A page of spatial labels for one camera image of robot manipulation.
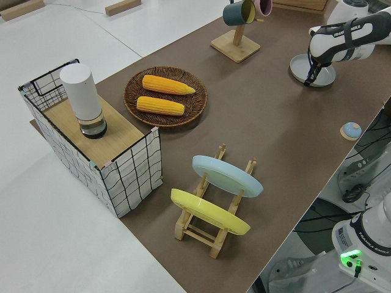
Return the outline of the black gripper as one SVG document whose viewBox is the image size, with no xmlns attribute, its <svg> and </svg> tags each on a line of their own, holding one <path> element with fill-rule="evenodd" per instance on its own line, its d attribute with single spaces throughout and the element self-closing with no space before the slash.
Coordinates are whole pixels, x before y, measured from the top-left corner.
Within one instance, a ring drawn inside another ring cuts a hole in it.
<svg viewBox="0 0 391 293">
<path fill-rule="evenodd" d="M 328 67 L 329 63 L 321 63 L 317 61 L 310 51 L 308 51 L 308 59 L 310 63 L 310 69 L 307 78 L 304 81 L 304 85 L 306 87 L 320 87 L 321 85 L 317 82 L 318 76 L 320 75 L 322 68 Z"/>
</svg>

